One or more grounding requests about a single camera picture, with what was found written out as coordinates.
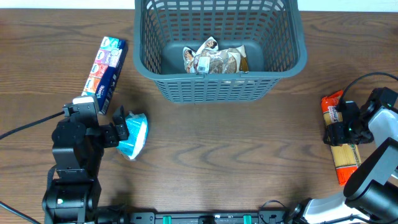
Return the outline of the orange spaghetti packet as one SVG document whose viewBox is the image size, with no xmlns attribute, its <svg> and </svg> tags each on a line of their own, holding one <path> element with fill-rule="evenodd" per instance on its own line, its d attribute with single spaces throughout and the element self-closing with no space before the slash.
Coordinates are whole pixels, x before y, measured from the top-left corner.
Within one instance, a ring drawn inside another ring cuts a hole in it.
<svg viewBox="0 0 398 224">
<path fill-rule="evenodd" d="M 342 94 L 343 90 L 339 90 L 330 96 L 323 97 L 321 100 L 323 119 L 326 127 L 343 120 L 342 114 L 336 110 Z M 330 149 L 339 185 L 344 186 L 351 174 L 361 165 L 358 146 L 343 144 L 340 146 L 331 146 Z"/>
</svg>

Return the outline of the brown white grain bag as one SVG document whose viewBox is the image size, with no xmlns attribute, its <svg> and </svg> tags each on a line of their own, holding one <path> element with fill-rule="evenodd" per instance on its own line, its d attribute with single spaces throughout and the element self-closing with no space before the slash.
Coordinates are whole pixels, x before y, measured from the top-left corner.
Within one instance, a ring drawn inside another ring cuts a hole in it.
<svg viewBox="0 0 398 224">
<path fill-rule="evenodd" d="M 192 49 L 185 47 L 183 49 L 183 59 L 184 59 L 184 67 L 187 73 L 195 73 L 190 72 L 190 68 L 192 67 L 192 61 L 195 56 L 195 53 Z"/>
<path fill-rule="evenodd" d="M 244 45 L 224 50 L 218 47 L 217 41 L 209 37 L 196 51 L 190 72 L 221 74 L 249 70 Z"/>
</svg>

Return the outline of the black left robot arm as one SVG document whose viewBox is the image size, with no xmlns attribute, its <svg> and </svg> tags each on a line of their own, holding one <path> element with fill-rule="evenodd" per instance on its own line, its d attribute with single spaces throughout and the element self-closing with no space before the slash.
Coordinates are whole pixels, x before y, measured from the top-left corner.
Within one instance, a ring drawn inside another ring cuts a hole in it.
<svg viewBox="0 0 398 224">
<path fill-rule="evenodd" d="M 49 170 L 42 200 L 46 223 L 97 223 L 104 150 L 129 137 L 120 106 L 112 122 L 100 125 L 94 103 L 67 104 L 52 133 L 56 164 Z"/>
</svg>

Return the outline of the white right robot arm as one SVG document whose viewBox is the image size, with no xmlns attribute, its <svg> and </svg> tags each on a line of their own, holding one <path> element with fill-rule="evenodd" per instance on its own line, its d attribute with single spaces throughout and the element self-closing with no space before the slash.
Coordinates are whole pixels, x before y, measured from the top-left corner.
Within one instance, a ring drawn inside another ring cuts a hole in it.
<svg viewBox="0 0 398 224">
<path fill-rule="evenodd" d="M 324 143 L 375 143 L 376 150 L 351 174 L 341 193 L 311 199 L 293 218 L 294 223 L 397 223 L 397 92 L 375 88 L 358 107 L 341 101 L 332 111 L 342 120 L 325 128 Z"/>
</svg>

